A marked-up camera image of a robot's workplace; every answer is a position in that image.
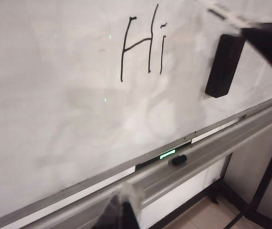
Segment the green led indicator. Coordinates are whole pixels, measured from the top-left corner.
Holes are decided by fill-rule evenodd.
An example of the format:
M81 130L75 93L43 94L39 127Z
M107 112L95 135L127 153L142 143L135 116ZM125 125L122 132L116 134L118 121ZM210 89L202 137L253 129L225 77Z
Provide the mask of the green led indicator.
M165 154L160 155L160 156L159 156L159 159L161 160L161 159L163 159L164 157L167 157L167 156L169 156L169 155L171 155L171 154L174 154L174 153L175 153L175 149L173 149L173 150L171 150L171 151L169 151L169 152L167 152L167 153L165 153Z

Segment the white board surface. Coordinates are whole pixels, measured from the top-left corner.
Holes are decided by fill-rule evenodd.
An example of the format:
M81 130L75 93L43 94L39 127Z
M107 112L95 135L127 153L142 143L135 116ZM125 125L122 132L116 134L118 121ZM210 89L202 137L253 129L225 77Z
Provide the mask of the white board surface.
M272 21L272 1L221 2ZM121 82L129 17L127 47L151 36L157 3L151 73L145 41ZM194 0L0 0L0 217L271 99L272 68L247 43L229 94L205 95L233 32Z

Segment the tiled floor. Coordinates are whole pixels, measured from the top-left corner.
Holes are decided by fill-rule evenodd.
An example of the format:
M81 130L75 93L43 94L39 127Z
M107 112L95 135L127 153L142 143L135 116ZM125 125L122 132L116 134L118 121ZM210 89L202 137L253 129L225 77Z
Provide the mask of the tiled floor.
M224 228L239 211L222 197L219 197L218 201L219 205L212 203L207 197L203 198L188 211L164 227L164 229ZM232 229L262 229L262 227L243 217Z

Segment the whiteboard eraser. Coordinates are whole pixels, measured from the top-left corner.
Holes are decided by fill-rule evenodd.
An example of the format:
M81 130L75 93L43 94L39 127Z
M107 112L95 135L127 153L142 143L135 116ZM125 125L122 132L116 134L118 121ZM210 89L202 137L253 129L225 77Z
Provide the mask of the whiteboard eraser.
M222 34L214 57L205 93L218 98L228 94L245 38Z
M174 164L175 166L183 163L184 161L187 161L187 156L186 155L179 155L176 156L175 158L172 159L172 164Z

